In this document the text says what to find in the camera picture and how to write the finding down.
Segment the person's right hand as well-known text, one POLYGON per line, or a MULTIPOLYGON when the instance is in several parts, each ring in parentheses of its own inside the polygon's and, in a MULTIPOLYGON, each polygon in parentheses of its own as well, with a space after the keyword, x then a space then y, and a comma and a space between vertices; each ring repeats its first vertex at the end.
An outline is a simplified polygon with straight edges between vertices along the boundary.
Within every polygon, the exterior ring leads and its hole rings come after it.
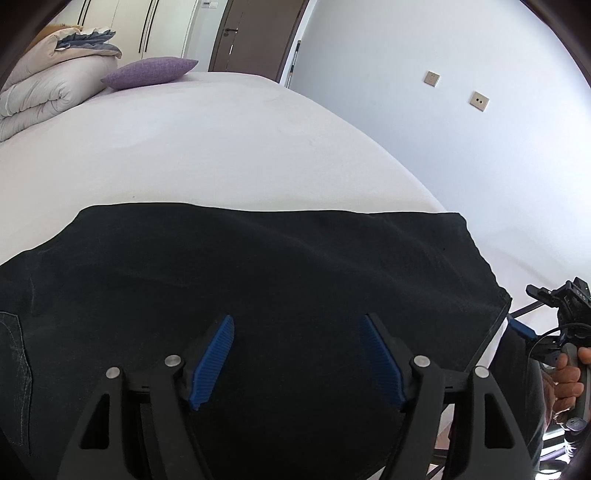
POLYGON ((546 427, 550 425, 556 415, 574 408, 576 400, 585 391, 585 386, 580 378, 581 369, 577 365, 570 365, 565 353, 559 355, 552 374, 542 372, 546 427))

